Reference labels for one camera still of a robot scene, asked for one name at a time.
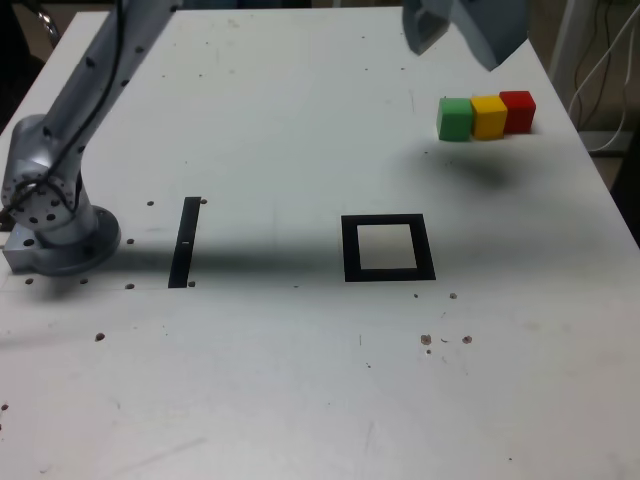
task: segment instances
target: yellow cube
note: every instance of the yellow cube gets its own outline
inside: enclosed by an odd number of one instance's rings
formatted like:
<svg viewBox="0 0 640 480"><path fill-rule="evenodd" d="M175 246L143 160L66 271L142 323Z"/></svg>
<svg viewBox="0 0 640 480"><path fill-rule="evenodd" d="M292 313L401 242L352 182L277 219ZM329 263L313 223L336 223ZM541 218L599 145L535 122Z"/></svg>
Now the yellow cube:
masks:
<svg viewBox="0 0 640 480"><path fill-rule="evenodd" d="M473 136L477 140L497 140L504 137L507 123L507 106L502 99L492 97L473 97Z"/></svg>

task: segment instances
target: black line marking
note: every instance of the black line marking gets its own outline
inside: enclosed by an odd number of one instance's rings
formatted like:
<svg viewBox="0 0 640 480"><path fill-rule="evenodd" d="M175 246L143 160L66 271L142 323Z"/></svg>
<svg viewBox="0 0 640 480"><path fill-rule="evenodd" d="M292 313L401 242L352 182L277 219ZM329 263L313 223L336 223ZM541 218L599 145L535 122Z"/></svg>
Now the black line marking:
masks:
<svg viewBox="0 0 640 480"><path fill-rule="evenodd" d="M187 288L199 213L200 197L186 197L182 207L176 248L173 251L169 288Z"/></svg>
<svg viewBox="0 0 640 480"><path fill-rule="evenodd" d="M436 279L422 214L343 215L341 220L345 282L404 282ZM417 268L362 269L358 242L360 225L409 225Z"/></svg>

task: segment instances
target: green cube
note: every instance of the green cube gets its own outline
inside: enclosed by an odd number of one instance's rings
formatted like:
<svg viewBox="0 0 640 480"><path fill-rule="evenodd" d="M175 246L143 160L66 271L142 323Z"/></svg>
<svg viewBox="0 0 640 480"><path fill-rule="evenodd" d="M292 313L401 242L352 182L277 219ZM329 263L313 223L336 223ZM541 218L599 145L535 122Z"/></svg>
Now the green cube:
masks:
<svg viewBox="0 0 640 480"><path fill-rule="evenodd" d="M473 109L468 98L441 98L438 136L446 142L466 142L473 128Z"/></svg>

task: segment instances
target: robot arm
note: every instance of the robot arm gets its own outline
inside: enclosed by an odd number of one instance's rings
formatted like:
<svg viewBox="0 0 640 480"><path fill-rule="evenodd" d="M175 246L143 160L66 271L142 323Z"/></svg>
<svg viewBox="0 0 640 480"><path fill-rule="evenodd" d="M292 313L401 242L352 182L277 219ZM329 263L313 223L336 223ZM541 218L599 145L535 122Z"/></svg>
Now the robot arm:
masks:
<svg viewBox="0 0 640 480"><path fill-rule="evenodd" d="M488 69L526 39L526 0L405 1L405 36L417 54L451 21ZM118 222L89 202L82 153L181 3L117 0L49 112L16 125L2 184L2 213L16 221L3 249L14 272L74 274L116 250Z"/></svg>

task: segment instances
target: metal mount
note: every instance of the metal mount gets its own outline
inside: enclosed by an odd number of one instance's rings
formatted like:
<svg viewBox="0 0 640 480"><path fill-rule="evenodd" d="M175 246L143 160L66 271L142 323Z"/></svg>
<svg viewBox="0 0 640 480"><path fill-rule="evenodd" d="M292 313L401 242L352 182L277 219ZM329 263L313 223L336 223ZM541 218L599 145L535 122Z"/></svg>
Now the metal mount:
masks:
<svg viewBox="0 0 640 480"><path fill-rule="evenodd" d="M87 238L67 246L47 246L37 232L16 225L4 246L4 256L15 273L37 272L51 277L89 270L109 258L120 243L120 228L112 213L92 207L96 229Z"/></svg>

